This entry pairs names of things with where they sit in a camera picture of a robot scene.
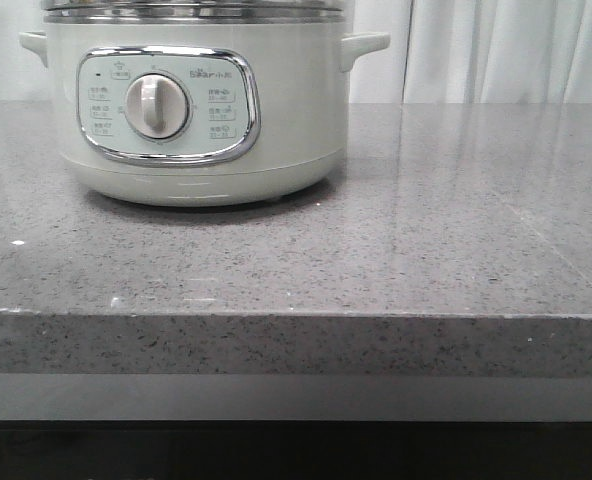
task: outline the steamer handle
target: steamer handle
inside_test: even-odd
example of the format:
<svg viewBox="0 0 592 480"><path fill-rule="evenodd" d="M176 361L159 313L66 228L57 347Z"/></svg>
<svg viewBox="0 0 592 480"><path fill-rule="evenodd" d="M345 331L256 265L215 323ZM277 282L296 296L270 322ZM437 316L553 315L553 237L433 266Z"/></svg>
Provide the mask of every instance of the steamer handle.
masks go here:
<svg viewBox="0 0 592 480"><path fill-rule="evenodd" d="M389 33L366 32L345 35L341 47L341 71L349 72L354 68L354 62L363 55L389 48L391 35Z"/></svg>
<svg viewBox="0 0 592 480"><path fill-rule="evenodd" d="M23 32L18 34L20 44L23 48L34 52L48 67L47 62L47 34L45 32Z"/></svg>

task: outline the control panel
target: control panel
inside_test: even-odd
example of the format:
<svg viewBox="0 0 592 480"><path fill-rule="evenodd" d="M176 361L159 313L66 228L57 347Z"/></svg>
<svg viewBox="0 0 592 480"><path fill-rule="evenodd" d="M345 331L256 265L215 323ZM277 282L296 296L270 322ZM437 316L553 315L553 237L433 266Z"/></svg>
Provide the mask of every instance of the control panel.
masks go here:
<svg viewBox="0 0 592 480"><path fill-rule="evenodd" d="M78 118L108 158L152 167L234 160L260 133L251 67L206 48L91 51L78 72Z"/></svg>

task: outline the speckled stone surface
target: speckled stone surface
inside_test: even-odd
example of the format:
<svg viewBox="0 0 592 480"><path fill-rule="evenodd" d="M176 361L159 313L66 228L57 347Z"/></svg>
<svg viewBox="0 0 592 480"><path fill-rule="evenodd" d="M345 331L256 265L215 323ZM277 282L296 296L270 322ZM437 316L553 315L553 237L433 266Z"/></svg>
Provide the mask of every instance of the speckled stone surface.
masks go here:
<svg viewBox="0 0 592 480"><path fill-rule="evenodd" d="M80 186L0 102L0 372L592 375L592 106L354 106L279 202Z"/></svg>

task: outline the curtain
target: curtain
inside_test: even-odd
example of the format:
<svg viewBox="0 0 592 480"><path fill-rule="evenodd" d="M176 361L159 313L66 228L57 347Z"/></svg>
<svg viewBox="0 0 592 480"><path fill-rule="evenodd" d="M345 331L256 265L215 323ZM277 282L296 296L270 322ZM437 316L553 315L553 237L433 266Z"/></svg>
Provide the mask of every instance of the curtain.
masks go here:
<svg viewBox="0 0 592 480"><path fill-rule="evenodd" d="M389 31L360 59L352 102L592 102L592 0L348 0L350 27ZM47 99L47 73L18 45L38 0L0 0L0 99Z"/></svg>
<svg viewBox="0 0 592 480"><path fill-rule="evenodd" d="M592 102L592 0L416 0L404 100Z"/></svg>

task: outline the white knob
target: white knob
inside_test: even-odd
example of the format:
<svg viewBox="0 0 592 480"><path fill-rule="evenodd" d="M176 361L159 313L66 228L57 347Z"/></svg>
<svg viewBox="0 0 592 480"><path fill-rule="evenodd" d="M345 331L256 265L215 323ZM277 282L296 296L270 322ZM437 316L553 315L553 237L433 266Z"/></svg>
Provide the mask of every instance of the white knob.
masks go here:
<svg viewBox="0 0 592 480"><path fill-rule="evenodd" d="M125 116L132 128L146 137L169 138L185 126L189 102L175 81L163 75L144 75L127 90Z"/></svg>

